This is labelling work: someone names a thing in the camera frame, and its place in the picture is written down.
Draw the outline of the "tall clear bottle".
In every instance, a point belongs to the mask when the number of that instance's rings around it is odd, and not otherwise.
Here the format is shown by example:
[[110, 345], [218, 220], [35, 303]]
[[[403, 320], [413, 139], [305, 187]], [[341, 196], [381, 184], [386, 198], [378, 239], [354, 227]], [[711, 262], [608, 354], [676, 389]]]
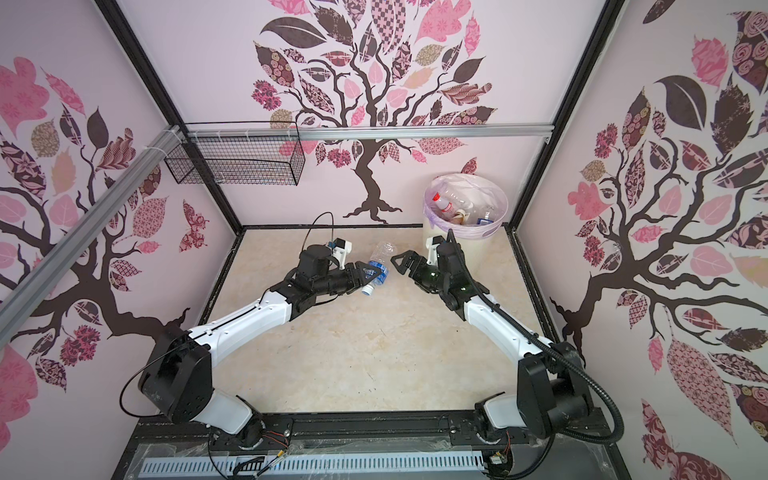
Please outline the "tall clear bottle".
[[463, 189], [461, 195], [471, 216], [484, 217], [495, 209], [494, 197], [486, 189]]

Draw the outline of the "white bottle red cap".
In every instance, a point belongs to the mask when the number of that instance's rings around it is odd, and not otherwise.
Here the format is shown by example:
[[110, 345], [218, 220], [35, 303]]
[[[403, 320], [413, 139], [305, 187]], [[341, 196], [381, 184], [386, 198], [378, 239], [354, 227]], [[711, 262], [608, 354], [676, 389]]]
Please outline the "white bottle red cap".
[[433, 207], [440, 213], [443, 218], [449, 219], [456, 216], [462, 216], [464, 214], [464, 210], [461, 208], [461, 205], [450, 195], [445, 196], [439, 192], [435, 192], [431, 200]]

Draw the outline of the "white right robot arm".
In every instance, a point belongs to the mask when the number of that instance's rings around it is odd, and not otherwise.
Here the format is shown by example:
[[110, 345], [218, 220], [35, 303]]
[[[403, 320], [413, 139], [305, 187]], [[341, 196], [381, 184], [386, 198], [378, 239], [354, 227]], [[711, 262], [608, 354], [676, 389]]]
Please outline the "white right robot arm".
[[426, 257], [408, 250], [391, 262], [398, 273], [439, 296], [450, 311], [486, 335], [516, 364], [516, 391], [477, 404], [480, 419], [491, 431], [525, 428], [544, 439], [588, 417], [594, 402], [587, 382], [549, 354], [554, 351], [566, 358], [571, 348], [520, 325], [471, 277], [461, 246], [441, 237], [437, 241]]

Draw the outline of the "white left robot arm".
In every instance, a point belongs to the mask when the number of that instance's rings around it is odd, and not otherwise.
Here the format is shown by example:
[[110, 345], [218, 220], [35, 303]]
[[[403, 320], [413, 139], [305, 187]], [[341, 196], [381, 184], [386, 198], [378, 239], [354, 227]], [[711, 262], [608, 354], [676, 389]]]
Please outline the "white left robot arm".
[[256, 301], [218, 320], [188, 330], [168, 327], [138, 374], [139, 391], [174, 424], [197, 422], [256, 445], [263, 415], [247, 401], [213, 385], [213, 370], [228, 355], [269, 330], [320, 304], [372, 285], [385, 275], [374, 263], [345, 263], [351, 244], [342, 239], [310, 245], [298, 265]]

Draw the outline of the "clear bottle blue label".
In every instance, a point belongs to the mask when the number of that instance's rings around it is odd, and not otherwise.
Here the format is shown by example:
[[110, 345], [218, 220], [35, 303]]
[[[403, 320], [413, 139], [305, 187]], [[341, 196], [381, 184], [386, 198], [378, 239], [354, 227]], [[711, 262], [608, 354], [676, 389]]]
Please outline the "clear bottle blue label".
[[364, 295], [372, 296], [385, 284], [389, 275], [390, 260], [396, 254], [396, 246], [389, 241], [382, 241], [376, 245], [368, 261], [368, 267], [364, 271], [367, 281], [367, 284], [361, 288]]

